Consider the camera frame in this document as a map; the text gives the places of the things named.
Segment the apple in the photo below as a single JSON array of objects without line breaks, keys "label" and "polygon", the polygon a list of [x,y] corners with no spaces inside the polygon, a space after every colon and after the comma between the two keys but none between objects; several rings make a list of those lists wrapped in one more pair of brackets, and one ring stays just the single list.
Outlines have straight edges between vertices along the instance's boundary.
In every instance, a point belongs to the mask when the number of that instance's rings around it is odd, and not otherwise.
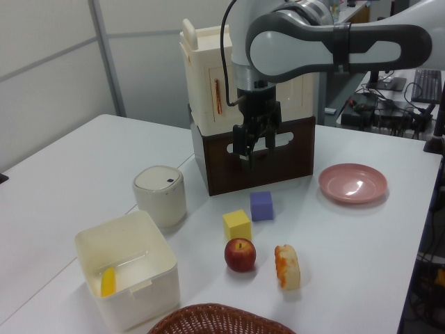
[{"label": "apple", "polygon": [[251,271],[257,258],[257,251],[253,243],[244,238],[234,238],[227,242],[224,259],[227,266],[239,273]]}]

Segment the white table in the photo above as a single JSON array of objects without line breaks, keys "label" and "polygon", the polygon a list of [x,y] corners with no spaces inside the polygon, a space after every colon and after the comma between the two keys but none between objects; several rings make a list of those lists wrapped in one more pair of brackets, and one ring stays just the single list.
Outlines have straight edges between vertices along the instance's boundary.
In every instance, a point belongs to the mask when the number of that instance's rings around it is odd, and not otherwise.
[{"label": "white table", "polygon": [[133,179],[193,153],[190,131],[100,116],[7,170],[0,184],[0,324],[76,258],[74,235],[126,214]]},{"label": "white table", "polygon": [[[410,83],[412,83],[414,81],[414,74],[415,74],[415,69],[409,69],[409,70],[397,70],[394,71],[393,74],[391,74],[391,77],[401,77],[401,78],[406,78],[406,84],[405,87],[403,89],[403,91],[401,92],[396,92],[394,90],[379,90],[379,92],[381,92],[383,94],[383,96],[385,96],[387,99],[393,100],[393,101],[398,101],[398,102],[406,102],[405,100],[405,96],[407,98],[408,101],[411,102],[411,94],[412,94],[412,88],[413,85]],[[380,76],[384,76],[384,75],[389,75],[389,74],[385,74],[385,72],[380,71]],[[363,87],[366,88],[366,84],[369,81],[369,77],[370,77],[370,72],[367,72],[366,75],[364,76],[362,82],[360,83],[360,85],[358,85],[357,90],[361,90]],[[442,71],[442,86],[444,84],[444,80],[445,80],[445,71]],[[420,103],[420,102],[413,102],[413,104],[415,106],[418,106],[420,108],[427,108],[428,107],[428,103]],[[430,123],[430,125],[426,128],[426,130],[424,132],[421,132],[419,134],[419,139],[423,140],[423,141],[427,141],[429,139],[431,139],[432,133],[434,131],[434,126],[435,126],[435,120],[437,118],[437,112],[439,110],[439,105],[436,104],[436,107],[432,110],[432,122]],[[337,127],[341,127],[344,129],[357,129],[354,127],[350,127],[348,125],[342,125],[341,124],[341,114],[340,116],[337,118],[337,123],[336,123]],[[378,128],[378,127],[369,127],[366,128],[365,131],[368,132],[373,132],[373,133],[379,133],[379,134],[389,134],[390,133],[390,129],[385,129],[385,128]],[[412,138],[414,131],[413,130],[405,130],[405,138]]]},{"label": "white table", "polygon": [[[396,333],[441,161],[422,149],[421,141],[317,127],[313,176],[214,197],[191,157],[180,167],[188,218],[165,234],[178,257],[180,306],[223,303],[304,334]],[[328,200],[318,176],[345,162],[380,170],[387,196],[367,205]],[[235,274],[223,257],[221,216],[237,209],[249,216],[249,193],[262,190],[272,193],[275,219],[253,224],[255,272]],[[277,285],[273,254],[285,243],[295,247],[302,270],[302,287],[288,293]],[[159,319],[129,333],[146,333]],[[0,326],[0,333],[31,331],[110,333],[77,260]]]}]

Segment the pink plate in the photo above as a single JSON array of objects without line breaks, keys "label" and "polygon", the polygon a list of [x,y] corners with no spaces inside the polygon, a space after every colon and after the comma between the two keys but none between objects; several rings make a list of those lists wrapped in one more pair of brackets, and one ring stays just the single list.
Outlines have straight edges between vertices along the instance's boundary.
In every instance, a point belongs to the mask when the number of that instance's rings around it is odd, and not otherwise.
[{"label": "pink plate", "polygon": [[360,164],[339,164],[326,168],[318,178],[321,191],[346,203],[376,200],[387,190],[387,179],[378,170]]}]

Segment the wicker basket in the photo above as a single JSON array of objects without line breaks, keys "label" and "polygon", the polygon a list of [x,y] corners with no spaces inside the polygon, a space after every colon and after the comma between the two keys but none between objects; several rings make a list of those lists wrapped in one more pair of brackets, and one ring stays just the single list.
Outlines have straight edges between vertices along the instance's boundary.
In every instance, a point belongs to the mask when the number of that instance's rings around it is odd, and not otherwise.
[{"label": "wicker basket", "polygon": [[197,304],[174,311],[148,334],[296,334],[276,321],[221,304]]}]

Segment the cube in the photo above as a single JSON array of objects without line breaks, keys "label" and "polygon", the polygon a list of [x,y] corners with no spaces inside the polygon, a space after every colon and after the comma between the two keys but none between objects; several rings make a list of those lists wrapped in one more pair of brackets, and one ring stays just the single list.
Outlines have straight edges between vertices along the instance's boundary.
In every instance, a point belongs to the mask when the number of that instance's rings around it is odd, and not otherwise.
[{"label": "cube", "polygon": [[229,239],[245,238],[252,241],[250,219],[244,210],[223,214],[224,234]]},{"label": "cube", "polygon": [[269,221],[273,219],[273,205],[270,191],[250,194],[250,213],[252,221]]}]

